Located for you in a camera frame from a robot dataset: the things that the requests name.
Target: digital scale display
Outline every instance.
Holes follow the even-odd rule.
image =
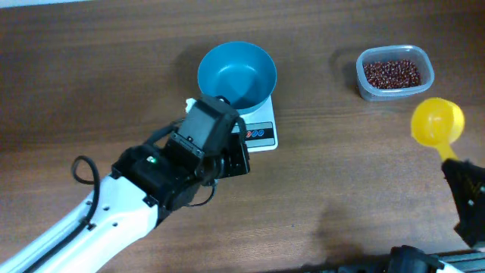
[[[246,145],[248,148],[271,146],[276,143],[272,122],[247,124],[246,130]],[[233,129],[233,133],[239,133],[239,127],[237,125]]]

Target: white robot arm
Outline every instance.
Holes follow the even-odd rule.
[[[239,133],[231,133],[239,126]],[[168,137],[164,148],[155,143]],[[100,180],[94,162],[76,158],[74,178],[94,190],[71,213],[16,256],[0,272],[94,272],[184,206],[202,206],[217,180],[249,173],[246,125],[224,98],[203,96],[185,121],[162,128],[142,145],[127,149]],[[93,181],[76,174],[88,163]],[[209,199],[190,205],[200,186]]]
[[[72,212],[0,266],[0,272],[24,272],[78,227],[93,206],[90,193]],[[146,194],[125,177],[101,182],[99,204],[87,225],[71,242],[35,270],[96,272],[109,259],[155,228],[158,206],[142,200]]]

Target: red beans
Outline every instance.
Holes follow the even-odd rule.
[[[421,85],[416,64],[409,60],[364,64],[367,81],[378,89],[399,89]]]

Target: blue bowl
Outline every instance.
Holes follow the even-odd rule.
[[[228,42],[213,48],[201,61],[197,73],[205,95],[223,96],[241,115],[260,108],[277,82],[270,55],[248,42]]]

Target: green led light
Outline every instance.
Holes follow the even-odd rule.
[[[153,156],[151,156],[151,155],[150,155],[149,157],[147,157],[147,158],[146,158],[146,161],[147,161],[147,162],[150,162],[150,163],[152,163],[152,164],[157,163],[157,159],[156,159],[156,158],[154,158],[154,157],[153,157]]]

